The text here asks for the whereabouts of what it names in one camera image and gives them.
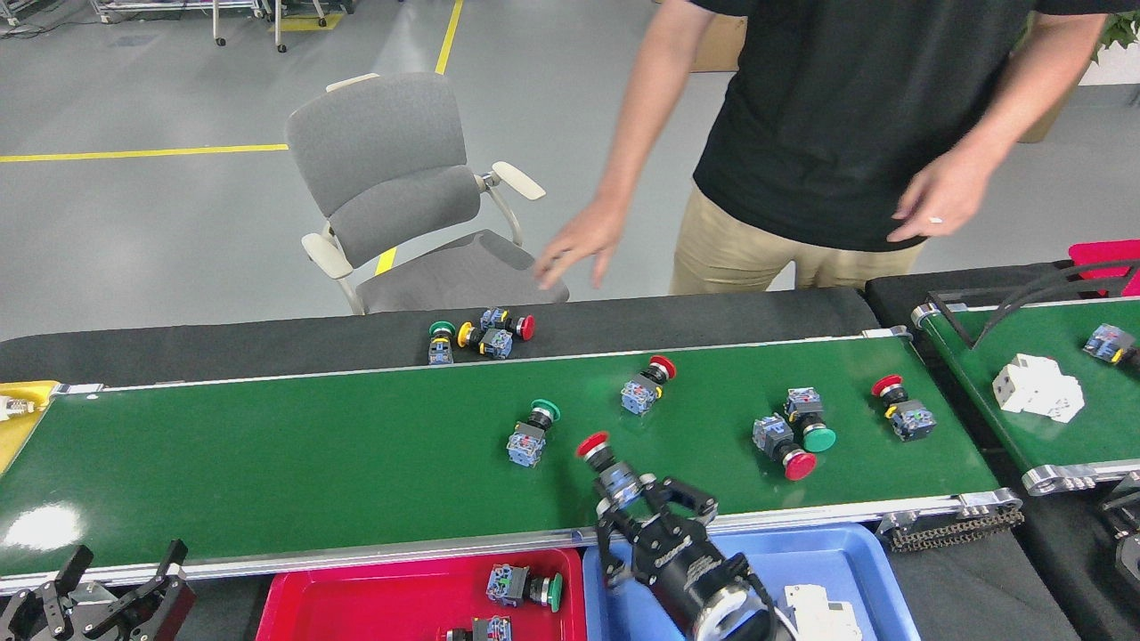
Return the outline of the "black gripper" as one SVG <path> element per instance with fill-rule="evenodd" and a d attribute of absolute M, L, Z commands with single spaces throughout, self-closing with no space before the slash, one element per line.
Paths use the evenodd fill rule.
<path fill-rule="evenodd" d="M 171 539 L 158 569 L 117 601 L 117 623 L 97 626 L 70 619 L 70 592 L 78 587 L 93 552 L 78 545 L 51 581 L 18 594 L 18 640 L 174 640 L 196 594 L 184 577 L 188 547 Z"/>
<path fill-rule="evenodd" d="M 634 514 L 598 500 L 598 560 L 608 589 L 638 581 L 683 636 L 775 636 L 772 600 L 746 555 L 724 555 L 707 526 L 718 502 L 707 490 L 666 477 L 640 477 Z M 612 555 L 614 529 L 632 543 L 632 565 Z"/>

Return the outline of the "person's right hand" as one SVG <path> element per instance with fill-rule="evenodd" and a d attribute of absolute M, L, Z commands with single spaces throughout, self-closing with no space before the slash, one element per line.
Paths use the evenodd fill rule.
<path fill-rule="evenodd" d="M 534 263 L 539 289 L 553 289 L 575 263 L 593 259 L 591 286 L 601 289 L 606 269 L 622 240 L 630 198 L 594 198 L 549 240 Z"/>

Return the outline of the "person's left hand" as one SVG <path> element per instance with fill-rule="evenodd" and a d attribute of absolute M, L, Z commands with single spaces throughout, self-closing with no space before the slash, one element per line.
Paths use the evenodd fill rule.
<path fill-rule="evenodd" d="M 960 230 L 980 210 L 990 178 L 1002 159 L 992 151 L 961 145 L 934 159 L 913 175 L 901 195 L 891 216 L 899 227 L 886 240 L 944 237 Z"/>

